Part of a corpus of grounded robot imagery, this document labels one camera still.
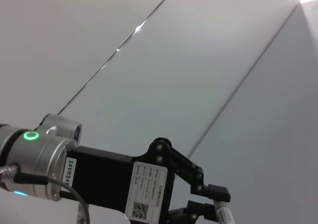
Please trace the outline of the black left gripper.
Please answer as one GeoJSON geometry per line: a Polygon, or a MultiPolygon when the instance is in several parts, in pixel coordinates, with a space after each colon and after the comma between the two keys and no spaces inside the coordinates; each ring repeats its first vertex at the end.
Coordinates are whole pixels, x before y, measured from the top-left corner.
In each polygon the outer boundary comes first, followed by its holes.
{"type": "Polygon", "coordinates": [[[67,153],[63,182],[87,204],[119,211],[133,224],[166,224],[174,170],[172,145],[157,138],[141,156],[78,147],[67,153]]]}

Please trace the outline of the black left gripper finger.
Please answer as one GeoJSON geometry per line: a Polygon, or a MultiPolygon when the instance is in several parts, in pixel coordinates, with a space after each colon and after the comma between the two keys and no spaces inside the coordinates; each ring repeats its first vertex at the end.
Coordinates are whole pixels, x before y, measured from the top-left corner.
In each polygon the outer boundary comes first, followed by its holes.
{"type": "Polygon", "coordinates": [[[214,201],[230,202],[231,195],[226,187],[205,185],[203,169],[174,148],[170,148],[170,162],[173,172],[190,185],[191,194],[214,201]]]}
{"type": "Polygon", "coordinates": [[[205,220],[218,222],[214,205],[188,201],[186,207],[168,211],[167,223],[195,224],[200,216],[205,220]]]}

